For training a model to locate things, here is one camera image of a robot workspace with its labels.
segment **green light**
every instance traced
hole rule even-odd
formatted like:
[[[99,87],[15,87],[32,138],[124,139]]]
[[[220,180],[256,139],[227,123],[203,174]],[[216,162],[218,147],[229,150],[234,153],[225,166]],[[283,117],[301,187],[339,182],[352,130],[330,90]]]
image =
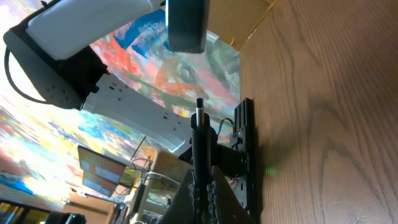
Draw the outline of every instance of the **green light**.
[[[267,167],[266,168],[266,174],[268,175],[276,175],[276,169],[274,167]]]

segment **black cable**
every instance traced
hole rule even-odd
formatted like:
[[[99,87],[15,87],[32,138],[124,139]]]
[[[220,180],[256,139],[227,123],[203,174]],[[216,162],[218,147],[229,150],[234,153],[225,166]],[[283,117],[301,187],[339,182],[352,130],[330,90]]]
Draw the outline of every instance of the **black cable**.
[[[238,142],[236,142],[235,144],[233,144],[232,146],[231,146],[231,149],[234,149],[235,148],[235,146],[237,146],[239,144],[239,141]]]
[[[145,169],[145,166],[147,165],[147,162],[148,162],[149,158],[150,158],[150,157],[148,156],[147,159],[145,160],[145,163],[144,163],[144,165],[142,166],[141,173],[144,173],[144,169]]]
[[[131,164],[134,166],[133,170],[137,170],[137,166],[132,162],[131,162]]]
[[[144,167],[146,166],[147,162],[149,162],[150,164],[153,162],[152,160],[150,160],[150,156],[148,156],[147,159],[145,159],[145,158],[133,159],[131,162],[138,161],[138,160],[145,160]]]
[[[136,149],[136,150],[134,151],[134,153],[132,154],[131,159],[130,159],[131,162],[132,162],[132,158],[134,158],[134,156],[136,155],[138,149],[141,147],[142,143],[145,141],[145,138],[147,138],[147,136],[144,136],[144,138],[143,138],[143,139],[141,140],[141,142],[139,143],[137,149]]]
[[[233,122],[231,119],[229,119],[229,118],[224,118],[224,119],[222,119],[222,120],[221,120],[221,123],[220,123],[220,127],[218,128],[218,133],[217,133],[217,135],[220,135],[220,133],[221,133],[221,128],[223,127],[223,123],[224,123],[225,120],[229,121],[229,122],[232,124],[232,126],[234,126],[234,122]]]
[[[18,94],[20,94],[23,98],[33,101],[35,103],[41,103],[41,104],[45,104],[45,105],[51,105],[51,103],[47,102],[47,101],[42,101],[42,100],[37,100],[29,95],[27,95],[26,93],[22,92],[17,85],[15,85],[14,81],[12,80],[11,77],[11,73],[10,73],[10,67],[9,67],[9,61],[10,61],[10,50],[6,49],[6,54],[4,55],[4,69],[6,71],[6,76],[8,79],[8,82],[10,83],[10,86],[14,89],[15,92],[17,92]]]

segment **metal rod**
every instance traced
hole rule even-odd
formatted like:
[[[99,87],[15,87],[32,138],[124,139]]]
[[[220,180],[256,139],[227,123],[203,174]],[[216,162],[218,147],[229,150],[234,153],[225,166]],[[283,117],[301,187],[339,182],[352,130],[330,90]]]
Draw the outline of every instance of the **metal rod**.
[[[203,99],[197,98],[197,126],[203,127],[205,125],[205,110],[203,108]]]

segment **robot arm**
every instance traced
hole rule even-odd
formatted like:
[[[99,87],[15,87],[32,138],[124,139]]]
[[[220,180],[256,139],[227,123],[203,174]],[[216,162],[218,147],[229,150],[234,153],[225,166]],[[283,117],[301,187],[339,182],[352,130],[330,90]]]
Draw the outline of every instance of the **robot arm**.
[[[88,46],[118,27],[159,9],[162,3],[163,0],[54,0],[4,34],[5,59],[9,52],[13,54],[45,103],[115,119],[179,156],[190,147],[189,119],[127,88],[108,73],[106,65]],[[165,3],[172,50],[191,53],[204,50],[207,3],[208,0]],[[5,66],[12,84],[8,61]]]

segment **wood grain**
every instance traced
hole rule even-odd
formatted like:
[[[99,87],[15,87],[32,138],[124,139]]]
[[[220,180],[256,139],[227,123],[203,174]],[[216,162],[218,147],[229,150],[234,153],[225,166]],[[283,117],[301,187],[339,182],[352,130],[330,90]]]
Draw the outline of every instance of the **wood grain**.
[[[398,223],[398,2],[280,0],[241,50],[262,223]]]

